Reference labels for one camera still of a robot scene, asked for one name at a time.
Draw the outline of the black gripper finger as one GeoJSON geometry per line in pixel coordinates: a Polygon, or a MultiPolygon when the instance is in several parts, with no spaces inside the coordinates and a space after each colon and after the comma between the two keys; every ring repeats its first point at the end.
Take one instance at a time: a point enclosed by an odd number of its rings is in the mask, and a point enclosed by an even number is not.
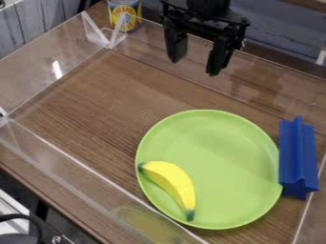
{"type": "Polygon", "coordinates": [[[208,53],[205,63],[205,73],[209,76],[219,74],[220,70],[227,66],[232,55],[231,39],[225,35],[220,35],[213,39],[212,50],[208,53]]]}
{"type": "Polygon", "coordinates": [[[168,58],[176,63],[187,53],[187,33],[183,26],[169,18],[164,19],[162,27],[168,58]]]}

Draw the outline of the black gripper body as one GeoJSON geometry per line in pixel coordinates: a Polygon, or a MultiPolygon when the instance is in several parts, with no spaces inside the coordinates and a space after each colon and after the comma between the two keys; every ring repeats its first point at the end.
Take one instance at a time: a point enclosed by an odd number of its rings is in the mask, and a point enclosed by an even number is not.
{"type": "Polygon", "coordinates": [[[243,48],[251,22],[231,9],[231,0],[161,0],[161,5],[161,20],[169,18],[177,22],[187,34],[208,40],[224,34],[231,39],[232,48],[243,48]]]}

